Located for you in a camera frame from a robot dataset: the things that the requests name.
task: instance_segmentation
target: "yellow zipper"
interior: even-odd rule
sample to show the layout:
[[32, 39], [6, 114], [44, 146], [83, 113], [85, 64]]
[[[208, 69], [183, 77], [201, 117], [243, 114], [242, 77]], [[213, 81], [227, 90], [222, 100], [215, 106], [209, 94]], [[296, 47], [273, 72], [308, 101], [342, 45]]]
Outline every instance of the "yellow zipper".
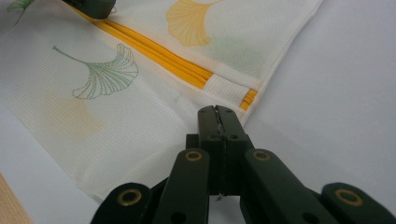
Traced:
[[[213, 76], [213, 72], [180, 58], [170, 50], [126, 26], [108, 19], [97, 21], [78, 10], [76, 10], [76, 12], [98, 28], [122, 40], [126, 44], [138, 50], [140, 53], [144, 54], [146, 57], [150, 58], [152, 61], [173, 73], [175, 76], [190, 83], [196, 88], [203, 89], [206, 82]], [[257, 92], [255, 90], [248, 91], [239, 107], [247, 111], [253, 103], [256, 95]]]

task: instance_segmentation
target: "ginkgo leaf print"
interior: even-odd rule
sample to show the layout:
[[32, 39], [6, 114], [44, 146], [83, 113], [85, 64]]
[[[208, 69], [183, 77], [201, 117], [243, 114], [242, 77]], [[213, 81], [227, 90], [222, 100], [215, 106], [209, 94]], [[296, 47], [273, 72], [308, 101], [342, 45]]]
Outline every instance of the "ginkgo leaf print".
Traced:
[[203, 46], [210, 43], [205, 31], [207, 10], [220, 2], [196, 3], [193, 0], [178, 0], [166, 12], [169, 34], [185, 46]]
[[17, 24], [18, 21], [20, 21], [26, 8], [28, 8], [30, 6], [30, 4], [32, 4], [34, 1], [35, 0], [15, 0], [11, 4], [9, 4], [9, 6], [7, 7], [7, 12], [13, 11], [15, 9], [22, 9], [22, 13], [21, 13], [20, 17], [18, 18], [17, 22], [15, 22], [15, 24]]
[[78, 99], [91, 100], [100, 95], [122, 91], [131, 85], [138, 73], [132, 51], [122, 44], [117, 45], [116, 58], [107, 63], [86, 63], [62, 52], [56, 46], [53, 48], [76, 62], [84, 63], [90, 70], [87, 83], [73, 91], [73, 96]]

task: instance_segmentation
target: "white surface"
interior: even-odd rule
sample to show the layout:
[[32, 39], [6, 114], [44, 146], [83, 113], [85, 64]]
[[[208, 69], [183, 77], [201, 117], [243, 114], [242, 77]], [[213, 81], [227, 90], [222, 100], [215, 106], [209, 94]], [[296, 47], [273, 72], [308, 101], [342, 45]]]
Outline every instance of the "white surface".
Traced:
[[[346, 182], [396, 214], [396, 2], [325, 0], [246, 125], [309, 188]], [[89, 223], [99, 206], [0, 104], [0, 171], [35, 223]], [[237, 199], [209, 223], [244, 223]]]

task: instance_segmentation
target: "green leaf outline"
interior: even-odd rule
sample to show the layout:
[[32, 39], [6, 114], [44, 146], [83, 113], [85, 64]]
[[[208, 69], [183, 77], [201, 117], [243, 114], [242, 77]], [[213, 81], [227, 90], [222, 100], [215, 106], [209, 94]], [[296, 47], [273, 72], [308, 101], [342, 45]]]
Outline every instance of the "green leaf outline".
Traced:
[[7, 7], [7, 12], [13, 11], [15, 9], [22, 9], [21, 15], [18, 17], [17, 22], [15, 22], [15, 25], [20, 21], [23, 13], [25, 12], [26, 8], [28, 8], [35, 0], [15, 0], [9, 6]]
[[138, 67], [134, 62], [134, 55], [129, 48], [117, 45], [116, 58], [106, 63], [87, 63], [76, 59], [53, 47], [62, 55], [79, 63], [84, 63], [90, 74], [86, 84], [73, 90], [73, 96], [78, 99], [91, 100], [100, 95], [110, 95], [115, 91], [128, 88], [138, 75]]

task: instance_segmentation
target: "white pouch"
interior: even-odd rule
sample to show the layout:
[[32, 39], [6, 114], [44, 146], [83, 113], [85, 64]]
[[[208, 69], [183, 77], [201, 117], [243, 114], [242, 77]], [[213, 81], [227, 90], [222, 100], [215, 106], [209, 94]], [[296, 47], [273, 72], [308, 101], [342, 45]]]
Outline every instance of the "white pouch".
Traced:
[[[91, 196], [125, 182], [152, 187], [196, 133], [198, 109], [224, 105], [246, 121], [319, 3], [125, 0], [94, 21], [36, 0], [0, 39], [0, 100]], [[204, 39], [167, 32], [166, 15], [186, 4], [206, 7]]]

